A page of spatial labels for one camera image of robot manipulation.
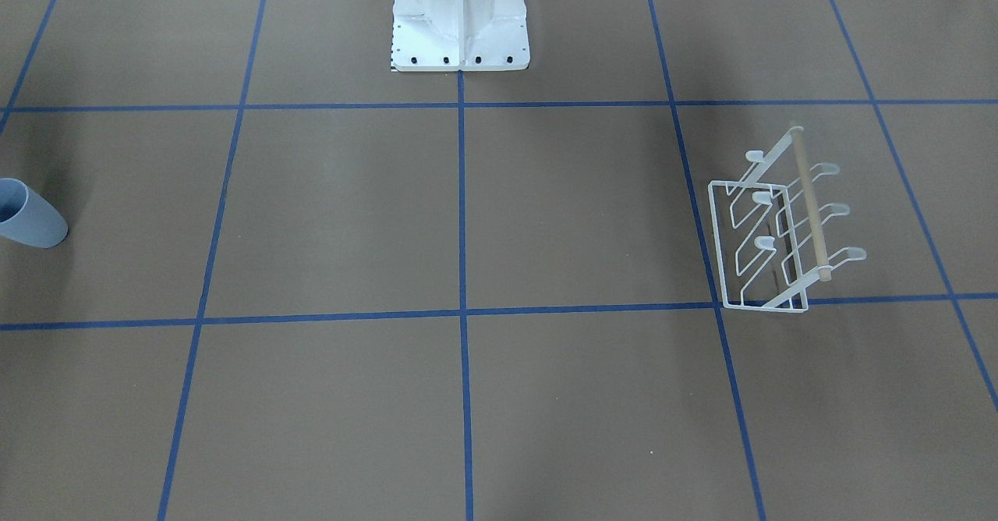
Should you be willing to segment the light blue plastic cup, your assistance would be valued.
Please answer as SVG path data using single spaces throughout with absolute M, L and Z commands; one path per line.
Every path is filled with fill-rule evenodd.
M 20 179 L 1 179 L 2 237 L 49 250 L 68 233 L 68 223 L 47 199 Z

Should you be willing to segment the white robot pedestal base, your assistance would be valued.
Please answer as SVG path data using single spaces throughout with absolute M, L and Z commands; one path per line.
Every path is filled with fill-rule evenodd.
M 390 69 L 520 71 L 531 62 L 526 0 L 393 0 Z

